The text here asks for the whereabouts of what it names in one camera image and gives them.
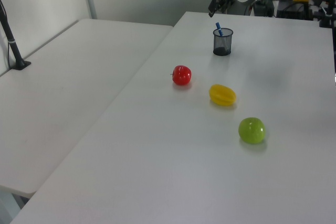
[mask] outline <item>table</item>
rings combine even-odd
[[[172,29],[84,19],[0,78],[0,189],[44,183]]]
[[[229,57],[212,54],[216,22]],[[180,64],[190,86],[172,83]],[[335,223],[333,67],[316,22],[186,13],[13,224]],[[211,103],[215,83],[236,106]],[[263,144],[239,140],[249,116]]]

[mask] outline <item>pen holder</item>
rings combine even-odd
[[[219,30],[214,30],[214,54],[225,56],[231,54],[231,42],[233,31],[228,28],[221,28],[223,35],[219,34]]]

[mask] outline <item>black cable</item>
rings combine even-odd
[[[1,5],[1,8],[2,8],[2,10],[4,10],[5,17],[7,18],[7,13],[6,13],[5,6],[4,6],[4,4],[2,3],[2,1],[1,1],[1,0],[0,0],[0,5]]]
[[[7,43],[7,63],[8,63],[8,69],[11,70],[11,64],[9,63],[9,42]]]
[[[303,5],[303,3],[292,3],[292,4],[290,4],[290,5],[287,6],[285,9],[282,10],[281,18],[285,18],[285,17],[284,17],[284,12],[287,11],[287,10],[288,10],[289,8],[291,8],[292,6],[297,5],[297,4],[301,4],[301,5]]]
[[[300,8],[298,9],[298,12],[299,12],[300,9],[303,8],[304,6],[305,6],[305,5],[300,6]],[[309,4],[308,7],[310,7],[310,6],[316,6],[316,7],[319,7],[318,5],[312,5],[312,4]]]
[[[5,13],[5,17],[7,19],[7,13],[6,13],[6,9],[5,9],[5,6],[4,4],[2,3],[2,1],[0,0],[0,5],[1,5],[1,8],[2,10],[4,11]],[[7,64],[8,64],[8,69],[11,70],[11,64],[9,63],[9,42],[7,43]]]

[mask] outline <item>black stand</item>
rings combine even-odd
[[[8,23],[8,20],[7,20],[7,16],[5,14],[5,10],[2,7],[0,8],[0,22],[1,22],[2,27],[4,28],[8,43],[10,44],[12,52],[13,52],[14,57],[15,57],[16,64],[12,68],[16,69],[16,70],[23,70],[24,68],[29,66],[31,63],[29,61],[24,61],[22,59],[20,51],[17,48],[17,45],[16,45],[16,42],[15,42],[14,36],[12,34],[12,31],[9,27],[9,23]]]
[[[334,21],[336,20],[336,14],[334,14],[334,7],[336,0],[328,0],[328,8],[325,12],[324,10],[320,10],[318,12],[314,12],[314,18],[317,18],[320,21],[320,27],[324,28],[332,28],[334,29]]]

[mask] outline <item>green apple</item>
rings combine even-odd
[[[241,121],[238,133],[248,144],[259,144],[265,138],[265,126],[258,118],[245,118]]]

